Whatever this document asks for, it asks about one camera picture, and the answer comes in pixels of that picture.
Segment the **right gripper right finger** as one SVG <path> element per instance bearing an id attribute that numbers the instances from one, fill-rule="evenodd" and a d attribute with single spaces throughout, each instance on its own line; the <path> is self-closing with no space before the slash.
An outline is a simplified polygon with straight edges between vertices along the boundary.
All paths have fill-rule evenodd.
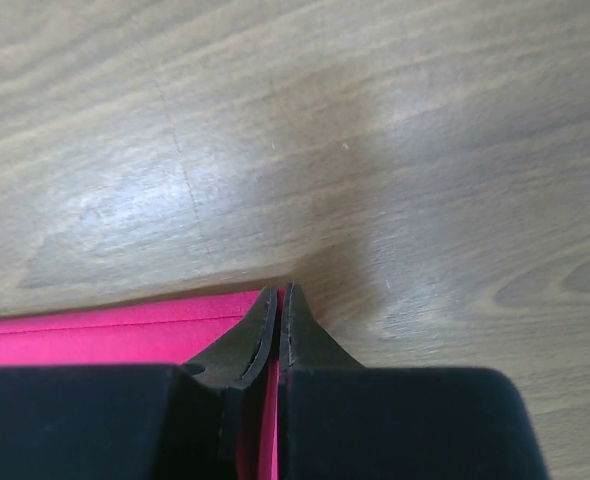
<path id="1" fill-rule="evenodd" d="M 368 368 L 314 319 L 302 288 L 281 310 L 283 479 L 539 479 L 513 382 L 479 367 Z"/>

